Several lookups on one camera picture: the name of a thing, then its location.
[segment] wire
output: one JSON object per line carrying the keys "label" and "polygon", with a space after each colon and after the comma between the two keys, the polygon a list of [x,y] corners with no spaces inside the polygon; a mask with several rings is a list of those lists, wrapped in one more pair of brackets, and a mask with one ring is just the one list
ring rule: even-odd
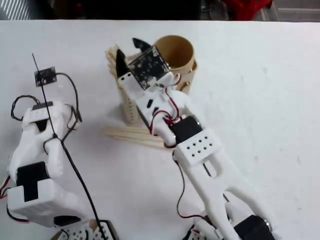
{"label": "wire", "polygon": [[1,195],[0,195],[0,199],[4,199],[4,198],[7,196],[7,194],[5,195],[5,193],[6,193],[6,191],[9,190],[9,189],[11,189],[11,187],[7,187],[5,190],[3,190],[3,192],[2,192]]}
{"label": "wire", "polygon": [[[35,66],[36,66],[36,68],[37,68],[37,71],[38,71],[38,73],[39,73],[39,69],[38,69],[38,66],[37,66],[37,63],[36,63],[34,54],[32,54],[32,57],[33,57]],[[105,235],[105,233],[104,233],[104,230],[103,230],[103,228],[102,228],[102,226],[101,226],[101,224],[100,224],[100,220],[99,220],[99,217],[98,217],[98,214],[97,214],[97,211],[96,211],[96,207],[95,207],[95,205],[94,205],[94,202],[92,201],[92,198],[91,198],[91,195],[90,195],[90,193],[89,193],[89,191],[88,191],[88,188],[87,188],[87,186],[86,186],[86,184],[85,184],[85,182],[84,182],[84,180],[83,180],[80,172],[78,171],[78,169],[77,169],[74,161],[72,160],[72,157],[71,157],[71,155],[70,155],[70,153],[69,153],[69,151],[68,151],[68,149],[67,149],[67,147],[66,147],[66,145],[65,145],[65,140],[66,140],[66,138],[67,138],[68,135],[72,132],[72,130],[75,128],[75,126],[76,126],[76,124],[78,123],[78,121],[81,121],[81,122],[82,122],[82,119],[81,119],[81,116],[80,116],[80,112],[79,112],[79,97],[78,97],[78,91],[77,91],[77,88],[76,88],[75,83],[73,82],[73,80],[71,79],[71,77],[69,77],[67,74],[65,74],[65,73],[63,73],[63,72],[57,72],[55,75],[63,75],[63,76],[66,76],[66,77],[69,79],[69,81],[71,82],[71,84],[72,84],[72,86],[73,86],[73,89],[74,89],[74,93],[75,93],[75,102],[76,102],[76,103],[75,103],[75,108],[76,108],[75,113],[76,113],[76,116],[75,116],[75,121],[74,121],[72,127],[67,131],[67,133],[64,135],[64,137],[63,137],[62,139],[58,138],[58,136],[55,134],[55,131],[54,131],[54,128],[53,128],[51,116],[50,116],[50,114],[49,114],[49,107],[48,107],[48,103],[47,103],[47,99],[46,99],[46,94],[45,94],[45,91],[44,91],[44,89],[43,89],[43,81],[41,81],[41,88],[42,88],[43,98],[44,98],[44,102],[45,102],[45,107],[46,107],[46,110],[47,110],[47,112],[48,112],[48,116],[49,116],[49,119],[50,119],[50,124],[51,124],[52,131],[53,131],[52,139],[59,139],[59,140],[60,140],[61,146],[62,146],[62,148],[63,148],[63,150],[64,150],[64,152],[65,152],[65,154],[66,154],[66,156],[67,156],[67,158],[68,158],[68,160],[69,160],[69,162],[70,162],[70,164],[71,164],[71,166],[72,166],[72,168],[73,168],[76,176],[78,177],[78,179],[79,179],[79,181],[80,181],[80,183],[81,183],[81,185],[82,185],[82,187],[83,187],[83,189],[84,189],[84,191],[85,191],[85,194],[86,194],[86,196],[87,196],[87,198],[88,198],[88,200],[89,200],[89,202],[90,202],[90,205],[91,205],[91,208],[92,208],[92,211],[93,211],[93,214],[94,214],[96,223],[97,223],[97,225],[98,225],[98,227],[99,227],[99,230],[100,230],[100,232],[101,232],[101,236],[102,236],[103,240],[107,240],[106,235]]]}
{"label": "wire", "polygon": [[22,122],[22,120],[24,119],[24,117],[22,116],[21,118],[18,118],[15,116],[15,108],[16,108],[16,104],[17,102],[19,101],[19,99],[22,99],[22,98],[29,98],[29,99],[33,99],[35,101],[36,104],[40,104],[40,101],[35,97],[35,96],[32,96],[32,95],[21,95],[21,96],[18,96],[14,102],[12,103],[12,107],[11,107],[11,117],[15,120],[18,120],[20,122]]}
{"label": "wire", "polygon": [[175,110],[176,110],[176,116],[175,116],[175,118],[172,120],[172,121],[174,122],[174,121],[178,120],[179,117],[180,117],[179,108],[178,108],[177,104],[175,103],[175,101],[174,101],[174,100],[171,98],[171,96],[168,94],[168,89],[167,89],[167,88],[164,89],[164,92],[165,92],[165,94],[169,97],[170,102],[172,103],[173,107],[174,107]]}
{"label": "wire", "polygon": [[47,102],[46,94],[45,94],[45,90],[44,90],[44,79],[41,79],[41,90],[42,90],[42,93],[43,93],[46,111],[47,111],[47,113],[48,113],[50,125],[51,125],[52,132],[53,132],[52,137],[55,138],[55,137],[57,136],[57,134],[56,134],[56,132],[55,132],[54,125],[53,125],[53,123],[52,123],[52,119],[51,119],[51,116],[50,116],[50,111],[49,111],[49,107],[48,107],[48,102]]}
{"label": "wire", "polygon": [[3,181],[1,187],[0,187],[0,193],[1,193],[2,190],[7,186],[9,180],[10,180],[10,176],[7,176],[6,179]]}
{"label": "wire", "polygon": [[13,216],[9,211],[8,204],[6,205],[6,213],[8,214],[8,216],[11,219],[13,219],[13,220],[15,220],[15,221],[17,221],[19,223],[28,224],[30,222],[28,219],[22,219],[22,218],[17,218],[15,216]]}
{"label": "wire", "polygon": [[75,126],[78,123],[78,121],[82,122],[82,118],[81,118],[81,115],[80,115],[80,112],[79,112],[78,91],[77,91],[77,88],[76,88],[76,85],[75,85],[74,81],[71,79],[71,77],[69,77],[67,74],[65,74],[63,72],[57,72],[55,75],[63,75],[65,77],[67,77],[68,80],[71,82],[71,84],[73,86],[74,94],[75,94],[75,121],[74,121],[72,127],[69,129],[69,131],[62,138],[62,141],[64,142],[66,140],[66,138],[68,137],[68,135],[72,132],[72,130],[75,129]]}
{"label": "wire", "polygon": [[155,120],[155,117],[160,114],[160,113],[165,113],[166,116],[165,116],[165,121],[166,123],[168,124],[169,122],[172,121],[172,116],[165,110],[158,110],[156,111],[154,114],[153,114],[153,118],[151,120],[151,123],[150,123],[150,127],[149,127],[149,131],[150,131],[150,134],[153,136],[154,135],[154,120]]}
{"label": "wire", "polygon": [[205,217],[202,216],[202,215],[200,215],[200,214],[192,214],[192,215],[188,215],[188,216],[184,216],[184,215],[181,215],[181,214],[180,214],[179,204],[180,204],[180,201],[181,201],[181,199],[182,199],[182,197],[183,197],[183,195],[184,195],[184,193],[185,193],[186,182],[185,182],[185,177],[184,177],[184,173],[182,172],[181,166],[179,165],[179,163],[178,163],[177,161],[176,161],[175,163],[177,164],[177,166],[178,166],[178,168],[179,168],[179,170],[180,170],[181,177],[182,177],[182,184],[183,184],[181,195],[180,195],[180,197],[179,197],[179,199],[178,199],[178,202],[177,202],[177,204],[176,204],[176,212],[178,213],[178,215],[180,216],[180,218],[183,218],[183,219],[201,218],[201,219],[207,221],[207,220],[205,219]]}
{"label": "wire", "polygon": [[65,105],[67,105],[71,108],[71,114],[70,114],[68,122],[66,123],[66,127],[70,130],[71,128],[69,127],[69,123],[72,119],[72,116],[74,116],[74,118],[76,118],[76,111],[75,111],[74,106],[72,106],[71,104],[66,103]]}
{"label": "wire", "polygon": [[67,233],[67,231],[66,230],[64,230],[64,229],[61,229],[61,232],[63,232],[65,235],[66,235],[66,237],[67,237],[67,239],[66,240],[69,240],[69,234]]}

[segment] white surface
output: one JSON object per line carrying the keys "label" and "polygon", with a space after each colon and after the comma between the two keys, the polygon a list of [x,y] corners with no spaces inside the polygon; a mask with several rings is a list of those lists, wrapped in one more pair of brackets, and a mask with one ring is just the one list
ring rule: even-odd
{"label": "white surface", "polygon": [[[117,43],[133,54],[131,36],[152,43],[167,34],[193,43],[199,68],[190,95],[274,209],[283,239],[318,239],[318,23],[0,21],[1,179],[21,134],[20,123],[10,118],[12,102],[21,94],[42,95],[35,88],[33,52],[41,69],[55,66],[78,88],[84,122],[66,144],[99,216],[112,220],[123,240],[181,239],[192,220],[176,214],[182,181],[171,152],[100,135],[103,125],[120,117],[104,50]],[[18,103],[16,114],[28,104]],[[180,209],[203,209],[189,181]],[[6,216],[6,200],[0,214],[2,239],[42,240],[55,232],[14,223]]]}

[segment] bundle of sticks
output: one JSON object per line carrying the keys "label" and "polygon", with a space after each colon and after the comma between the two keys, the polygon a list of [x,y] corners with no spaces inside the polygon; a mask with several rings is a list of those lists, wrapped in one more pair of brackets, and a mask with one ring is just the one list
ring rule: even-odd
{"label": "bundle of sticks", "polygon": [[103,129],[105,136],[116,140],[123,140],[134,144],[141,144],[148,147],[165,149],[164,141],[159,136],[152,136],[147,128],[124,126],[105,126]]}

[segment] electronic component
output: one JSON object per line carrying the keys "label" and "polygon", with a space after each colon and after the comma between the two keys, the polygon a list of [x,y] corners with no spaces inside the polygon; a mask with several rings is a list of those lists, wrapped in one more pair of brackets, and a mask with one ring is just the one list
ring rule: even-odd
{"label": "electronic component", "polygon": [[161,77],[170,71],[156,46],[143,52],[127,67],[143,90],[156,84]]}
{"label": "electronic component", "polygon": [[200,124],[192,116],[183,118],[170,125],[169,128],[175,135],[176,144],[182,143],[202,131]]}
{"label": "electronic component", "polygon": [[34,72],[35,86],[52,84],[57,81],[56,69],[54,66]]}
{"label": "electronic component", "polygon": [[[136,104],[150,133],[161,137],[166,148],[174,148],[172,158],[179,166],[182,181],[185,172],[204,203],[205,211],[201,215],[181,215],[179,202],[183,187],[177,202],[179,216],[199,218],[195,230],[210,240],[239,240],[239,236],[244,240],[274,240],[273,230],[269,228],[269,223],[275,222],[273,213],[232,163],[191,99],[174,89],[175,76],[168,71],[162,57],[153,54],[155,50],[155,47],[147,49],[129,64],[129,72],[118,75],[118,82]],[[210,174],[211,168],[216,177]],[[253,214],[232,207],[226,200],[228,191],[243,200]]]}

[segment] wooden stick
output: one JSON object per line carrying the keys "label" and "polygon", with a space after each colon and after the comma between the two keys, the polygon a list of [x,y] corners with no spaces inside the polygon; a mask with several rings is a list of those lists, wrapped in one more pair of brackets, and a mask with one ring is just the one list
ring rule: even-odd
{"label": "wooden stick", "polygon": [[114,136],[114,137],[112,137],[112,138],[114,138],[114,139],[116,139],[116,140],[127,141],[127,142],[134,143],[134,144],[145,145],[145,146],[148,146],[148,147],[165,149],[165,146],[164,146],[163,144],[155,144],[155,143],[150,142],[150,141],[141,141],[141,140],[137,140],[137,139],[120,137],[120,136]]}
{"label": "wooden stick", "polygon": [[127,132],[109,132],[109,133],[107,132],[105,134],[110,137],[123,137],[123,138],[130,138],[130,139],[154,141],[154,142],[163,143],[163,140],[161,137],[151,136],[151,135],[147,135],[147,134],[127,133]]}

